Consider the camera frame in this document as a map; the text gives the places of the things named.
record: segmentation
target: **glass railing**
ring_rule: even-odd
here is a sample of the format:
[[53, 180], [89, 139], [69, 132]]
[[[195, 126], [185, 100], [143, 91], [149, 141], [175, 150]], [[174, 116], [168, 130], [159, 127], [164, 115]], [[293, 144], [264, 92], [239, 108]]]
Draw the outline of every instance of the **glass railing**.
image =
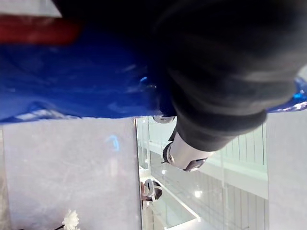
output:
[[151, 117], [142, 119], [145, 120], [140, 123], [145, 132], [142, 145], [149, 149], [150, 174], [177, 199], [212, 229], [268, 229], [265, 124], [235, 138], [198, 171], [185, 172], [170, 164], [161, 164], [162, 151], [169, 143], [176, 120], [159, 124]]

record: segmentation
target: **gray marble surface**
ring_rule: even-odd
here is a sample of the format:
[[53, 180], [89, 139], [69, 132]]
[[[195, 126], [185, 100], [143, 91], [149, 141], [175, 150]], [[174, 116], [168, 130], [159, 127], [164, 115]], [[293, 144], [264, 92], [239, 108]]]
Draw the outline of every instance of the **gray marble surface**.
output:
[[3, 152], [2, 129], [0, 127], [0, 230], [10, 230], [11, 221]]
[[132, 118], [40, 121], [3, 133], [13, 230], [54, 229], [69, 208], [82, 230], [142, 229]]

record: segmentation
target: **white wall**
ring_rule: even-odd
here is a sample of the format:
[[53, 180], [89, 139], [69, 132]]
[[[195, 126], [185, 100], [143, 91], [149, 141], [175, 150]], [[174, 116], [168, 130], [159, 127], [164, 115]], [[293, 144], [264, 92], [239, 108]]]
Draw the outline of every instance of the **white wall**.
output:
[[270, 230], [307, 228], [307, 111], [267, 122]]

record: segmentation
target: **floor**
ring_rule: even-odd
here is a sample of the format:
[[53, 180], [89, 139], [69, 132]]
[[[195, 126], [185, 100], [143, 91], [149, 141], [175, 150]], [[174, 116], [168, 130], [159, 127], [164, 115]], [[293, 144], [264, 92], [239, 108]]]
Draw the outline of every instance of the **floor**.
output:
[[0, 129], [0, 230], [10, 230], [9, 201], [4, 169], [3, 139]]

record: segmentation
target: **watch face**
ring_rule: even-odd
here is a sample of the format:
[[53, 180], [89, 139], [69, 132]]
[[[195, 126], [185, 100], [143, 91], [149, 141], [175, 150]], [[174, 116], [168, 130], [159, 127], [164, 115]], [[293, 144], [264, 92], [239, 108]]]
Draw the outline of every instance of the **watch face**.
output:
[[157, 123], [167, 124], [167, 123], [172, 122], [175, 119], [175, 117], [174, 116], [170, 116], [170, 117], [166, 117], [166, 116], [153, 116], [153, 119]]

